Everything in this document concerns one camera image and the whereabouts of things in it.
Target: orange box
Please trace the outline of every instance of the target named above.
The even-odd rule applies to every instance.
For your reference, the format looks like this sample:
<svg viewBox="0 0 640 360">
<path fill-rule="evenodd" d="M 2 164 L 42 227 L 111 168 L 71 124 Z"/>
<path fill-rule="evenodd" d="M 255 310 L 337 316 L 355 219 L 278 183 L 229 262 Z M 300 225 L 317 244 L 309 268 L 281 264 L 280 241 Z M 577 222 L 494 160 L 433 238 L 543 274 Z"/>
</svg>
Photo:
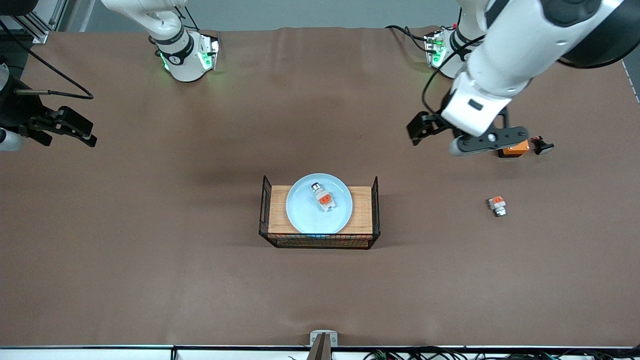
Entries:
<svg viewBox="0 0 640 360">
<path fill-rule="evenodd" d="M 529 141 L 524 140 L 518 145 L 505 147 L 504 149 L 498 150 L 498 156 L 501 158 L 517 158 L 529 151 Z"/>
</svg>

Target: small object on plate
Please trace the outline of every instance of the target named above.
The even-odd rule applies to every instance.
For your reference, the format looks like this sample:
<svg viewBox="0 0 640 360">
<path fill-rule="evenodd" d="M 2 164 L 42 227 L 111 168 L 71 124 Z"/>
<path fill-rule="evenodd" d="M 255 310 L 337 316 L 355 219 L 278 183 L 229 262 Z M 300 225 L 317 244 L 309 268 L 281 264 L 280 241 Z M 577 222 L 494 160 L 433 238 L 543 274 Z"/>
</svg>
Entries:
<svg viewBox="0 0 640 360">
<path fill-rule="evenodd" d="M 507 204 L 501 196 L 492 197 L 489 201 L 489 208 L 495 212 L 495 216 L 503 217 L 507 215 L 504 206 Z"/>
<path fill-rule="evenodd" d="M 313 183 L 311 185 L 311 190 L 313 190 L 314 195 L 316 196 L 316 199 L 318 200 L 318 203 L 320 204 L 322 210 L 329 211 L 329 209 L 335 207 L 335 202 L 333 201 L 331 194 L 326 191 L 320 184 Z"/>
<path fill-rule="evenodd" d="M 546 154 L 554 148 L 554 144 L 544 142 L 542 140 L 542 136 L 536 136 L 534 138 L 531 138 L 531 142 L 536 147 L 534 149 L 534 152 L 536 153 L 536 155 Z"/>
<path fill-rule="evenodd" d="M 340 206 L 323 211 L 314 193 L 309 191 L 315 183 L 322 184 Z M 349 222 L 353 199 L 349 188 L 337 177 L 310 174 L 293 184 L 287 194 L 286 210 L 291 225 L 302 234 L 335 234 Z"/>
</svg>

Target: green indicator light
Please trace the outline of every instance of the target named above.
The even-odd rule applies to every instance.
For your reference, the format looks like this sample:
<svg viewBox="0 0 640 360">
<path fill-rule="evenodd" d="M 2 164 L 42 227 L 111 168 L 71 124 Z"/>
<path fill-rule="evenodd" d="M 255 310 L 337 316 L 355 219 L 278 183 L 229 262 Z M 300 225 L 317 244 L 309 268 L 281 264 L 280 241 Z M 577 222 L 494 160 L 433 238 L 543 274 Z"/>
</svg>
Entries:
<svg viewBox="0 0 640 360">
<path fill-rule="evenodd" d="M 202 67 L 205 70 L 209 70 L 211 69 L 211 67 L 213 66 L 211 64 L 211 57 L 209 56 L 207 53 L 198 53 L 200 55 L 200 62 L 202 63 Z"/>
<path fill-rule="evenodd" d="M 164 55 L 162 55 L 162 53 L 160 53 L 160 59 L 162 59 L 162 62 L 164 63 L 164 68 L 169 71 L 169 65 L 166 63 L 166 60 L 164 59 Z"/>
</svg>

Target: wooden board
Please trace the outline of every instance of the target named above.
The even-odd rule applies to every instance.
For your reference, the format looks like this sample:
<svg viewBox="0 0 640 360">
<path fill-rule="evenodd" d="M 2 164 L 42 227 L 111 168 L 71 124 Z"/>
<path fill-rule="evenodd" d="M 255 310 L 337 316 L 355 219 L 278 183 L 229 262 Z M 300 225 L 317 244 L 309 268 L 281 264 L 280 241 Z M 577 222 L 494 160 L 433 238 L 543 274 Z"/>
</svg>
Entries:
<svg viewBox="0 0 640 360">
<path fill-rule="evenodd" d="M 353 198 L 353 214 L 339 234 L 372 234 L 371 188 L 368 186 L 348 186 Z M 271 187 L 271 210 L 269 212 L 269 232 L 300 234 L 287 217 L 287 194 L 291 185 Z"/>
</svg>

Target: orange component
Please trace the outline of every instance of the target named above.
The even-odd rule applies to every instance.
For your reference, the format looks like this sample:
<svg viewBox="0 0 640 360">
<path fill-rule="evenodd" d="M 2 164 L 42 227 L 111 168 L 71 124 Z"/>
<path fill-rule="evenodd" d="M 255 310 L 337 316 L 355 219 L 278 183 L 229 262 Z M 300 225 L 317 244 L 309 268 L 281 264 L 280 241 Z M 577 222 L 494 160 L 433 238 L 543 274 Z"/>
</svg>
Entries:
<svg viewBox="0 0 640 360">
<path fill-rule="evenodd" d="M 503 155 L 508 156 L 510 158 L 517 158 L 518 156 L 524 154 L 527 151 L 529 151 L 529 141 L 527 140 L 524 140 L 518 145 L 509 146 L 502 149 Z"/>
<path fill-rule="evenodd" d="M 331 194 L 326 194 L 325 196 L 321 197 L 318 201 L 322 205 L 327 205 L 328 203 L 331 202 Z"/>
</svg>

